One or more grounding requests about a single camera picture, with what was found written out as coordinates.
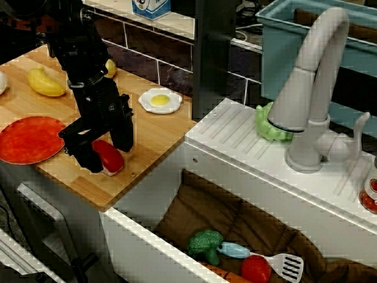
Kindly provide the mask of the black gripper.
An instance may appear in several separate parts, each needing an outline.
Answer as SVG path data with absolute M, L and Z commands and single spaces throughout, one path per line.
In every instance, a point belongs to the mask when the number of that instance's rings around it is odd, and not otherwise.
M 134 144 L 133 110 L 130 96 L 119 96 L 115 82 L 102 78 L 89 86 L 72 88 L 81 117 L 58 133 L 64 141 L 66 154 L 74 156 L 79 165 L 92 173 L 103 170 L 100 156 L 92 142 L 110 132 L 113 146 L 129 152 Z

